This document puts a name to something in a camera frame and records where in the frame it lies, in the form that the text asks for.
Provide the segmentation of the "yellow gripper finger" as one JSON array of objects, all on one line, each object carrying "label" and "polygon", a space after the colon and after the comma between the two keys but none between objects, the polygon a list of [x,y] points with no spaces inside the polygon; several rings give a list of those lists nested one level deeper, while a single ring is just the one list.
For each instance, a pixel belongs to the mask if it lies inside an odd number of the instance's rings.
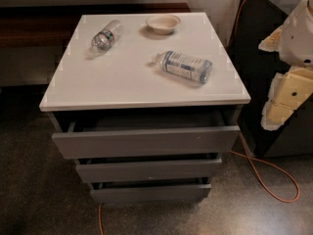
[{"label": "yellow gripper finger", "polygon": [[279,129],[313,93],[313,70],[292,66],[285,74],[276,73],[262,110],[261,126]]},{"label": "yellow gripper finger", "polygon": [[277,27],[270,35],[263,39],[258,45],[258,49],[265,52],[279,52],[282,26]]}]

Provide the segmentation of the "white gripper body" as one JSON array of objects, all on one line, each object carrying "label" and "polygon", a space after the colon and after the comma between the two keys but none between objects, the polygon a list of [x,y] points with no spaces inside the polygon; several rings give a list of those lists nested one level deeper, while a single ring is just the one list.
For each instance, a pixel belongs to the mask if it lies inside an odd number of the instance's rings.
[{"label": "white gripper body", "polygon": [[301,0],[284,21],[279,54],[291,66],[313,68],[313,0]]}]

